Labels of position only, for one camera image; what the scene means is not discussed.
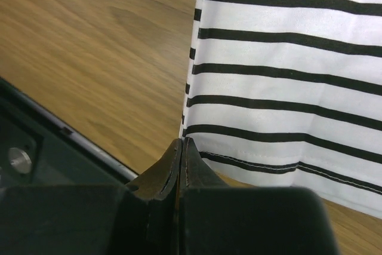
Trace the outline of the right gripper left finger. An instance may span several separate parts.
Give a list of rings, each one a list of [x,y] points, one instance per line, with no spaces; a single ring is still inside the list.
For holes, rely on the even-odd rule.
[[[126,184],[128,190],[144,201],[164,200],[176,189],[181,151],[182,141],[175,139],[155,164]]]

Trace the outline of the black white striped tank top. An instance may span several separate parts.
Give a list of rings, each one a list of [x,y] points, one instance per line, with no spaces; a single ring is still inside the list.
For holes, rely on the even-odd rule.
[[[381,217],[381,0],[196,0],[180,136],[235,180]]]

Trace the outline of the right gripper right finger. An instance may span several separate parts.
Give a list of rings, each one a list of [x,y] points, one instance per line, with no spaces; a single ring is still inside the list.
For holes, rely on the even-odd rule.
[[[229,186],[204,162],[191,137],[183,139],[179,182],[180,188],[227,188]]]

